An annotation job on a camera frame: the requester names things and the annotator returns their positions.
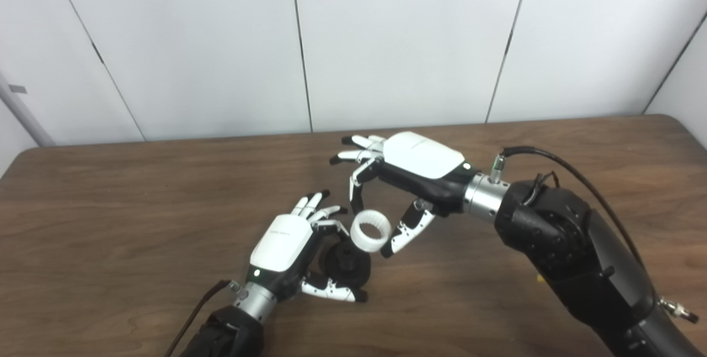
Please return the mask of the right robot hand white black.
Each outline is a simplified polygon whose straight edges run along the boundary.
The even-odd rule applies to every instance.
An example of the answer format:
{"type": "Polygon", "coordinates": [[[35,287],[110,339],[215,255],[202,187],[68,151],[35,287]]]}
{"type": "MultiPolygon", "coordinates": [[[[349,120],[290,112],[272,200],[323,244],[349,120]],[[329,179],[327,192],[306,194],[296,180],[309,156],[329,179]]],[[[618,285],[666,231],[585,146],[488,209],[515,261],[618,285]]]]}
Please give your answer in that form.
{"type": "Polygon", "coordinates": [[[349,201],[354,213],[364,210],[363,184],[373,179],[415,196],[379,250],[384,258],[402,250],[429,228],[434,218],[464,212],[467,186],[479,171],[459,151],[414,132],[389,138],[349,135],[341,142],[356,150],[340,151],[329,163],[358,165],[349,179],[349,201]]]}

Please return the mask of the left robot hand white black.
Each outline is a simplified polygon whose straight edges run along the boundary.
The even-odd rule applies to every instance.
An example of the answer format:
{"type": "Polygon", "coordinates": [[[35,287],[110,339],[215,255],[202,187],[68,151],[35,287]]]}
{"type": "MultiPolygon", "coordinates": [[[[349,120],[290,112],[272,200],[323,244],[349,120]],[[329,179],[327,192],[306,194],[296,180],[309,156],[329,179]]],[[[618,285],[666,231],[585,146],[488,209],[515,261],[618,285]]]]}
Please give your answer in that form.
{"type": "Polygon", "coordinates": [[[360,287],[346,286],[324,273],[311,270],[325,237],[341,241],[350,234],[337,214],[346,214],[339,205],[321,207],[328,189],[303,196],[288,213],[278,214],[257,242],[250,256],[247,284],[262,287],[275,301],[290,301],[300,293],[336,301],[368,302],[360,287]]]}

